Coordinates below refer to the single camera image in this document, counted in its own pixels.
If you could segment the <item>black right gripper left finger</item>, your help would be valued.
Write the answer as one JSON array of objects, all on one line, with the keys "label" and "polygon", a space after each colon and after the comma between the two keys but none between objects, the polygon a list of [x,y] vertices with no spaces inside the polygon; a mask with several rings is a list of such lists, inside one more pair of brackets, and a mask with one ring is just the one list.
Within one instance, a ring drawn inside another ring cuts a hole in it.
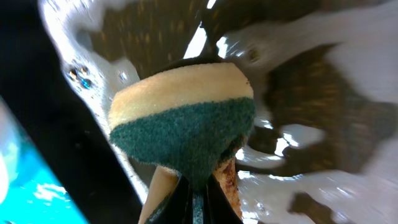
[{"label": "black right gripper left finger", "polygon": [[181,177],[145,224],[192,224],[192,195],[188,180]]}]

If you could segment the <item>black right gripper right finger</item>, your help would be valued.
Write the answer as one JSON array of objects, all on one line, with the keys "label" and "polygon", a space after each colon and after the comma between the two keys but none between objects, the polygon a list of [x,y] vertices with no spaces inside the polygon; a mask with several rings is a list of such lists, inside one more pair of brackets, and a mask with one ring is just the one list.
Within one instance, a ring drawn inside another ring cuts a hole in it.
[{"label": "black right gripper right finger", "polygon": [[211,175],[205,186],[204,216],[208,224],[243,224],[229,204],[219,182]]}]

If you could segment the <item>yellow and green sponge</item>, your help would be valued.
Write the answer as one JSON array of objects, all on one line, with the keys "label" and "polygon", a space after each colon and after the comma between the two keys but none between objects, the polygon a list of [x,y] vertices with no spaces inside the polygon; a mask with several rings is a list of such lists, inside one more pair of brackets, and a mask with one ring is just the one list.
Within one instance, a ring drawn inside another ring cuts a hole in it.
[{"label": "yellow and green sponge", "polygon": [[188,65],[160,72],[119,92],[108,113],[109,140],[156,170],[140,223],[161,211],[179,178],[199,191],[221,181],[251,132],[255,102],[249,80],[232,63]]}]

